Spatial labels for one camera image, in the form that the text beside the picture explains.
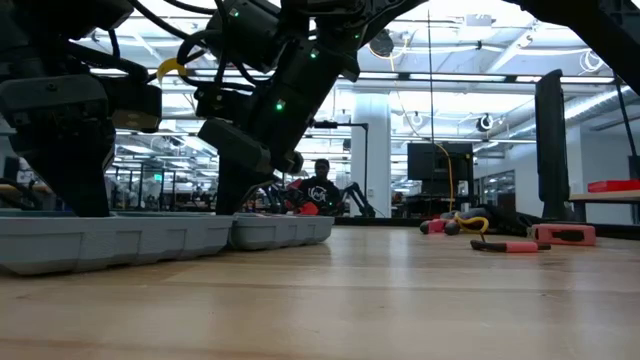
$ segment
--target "security camera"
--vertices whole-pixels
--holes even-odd
[[[480,132],[487,132],[491,130],[493,127],[493,117],[489,114],[485,114],[483,117],[478,119],[476,123],[476,129]]]

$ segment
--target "gray plastic tray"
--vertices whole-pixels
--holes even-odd
[[[76,218],[59,212],[3,211],[0,266],[35,275],[214,255],[226,245],[233,219],[175,213]]]
[[[331,236],[333,221],[321,216],[236,214],[230,243],[238,250],[318,244]]]

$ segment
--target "black t-shirt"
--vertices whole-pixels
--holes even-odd
[[[341,201],[340,190],[331,181],[315,176],[303,180],[298,189],[318,208],[336,206]]]

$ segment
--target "person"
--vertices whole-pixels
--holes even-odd
[[[329,181],[329,160],[318,159],[315,164],[316,176],[300,183],[300,190],[316,207],[320,215],[326,215],[340,205],[340,190]]]

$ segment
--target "yellow tag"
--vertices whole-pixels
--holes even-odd
[[[158,67],[157,75],[160,86],[162,86],[162,78],[173,70],[178,70],[178,74],[180,75],[187,75],[187,69],[184,66],[178,64],[178,60],[176,58],[166,60],[165,62],[160,64],[160,67]]]

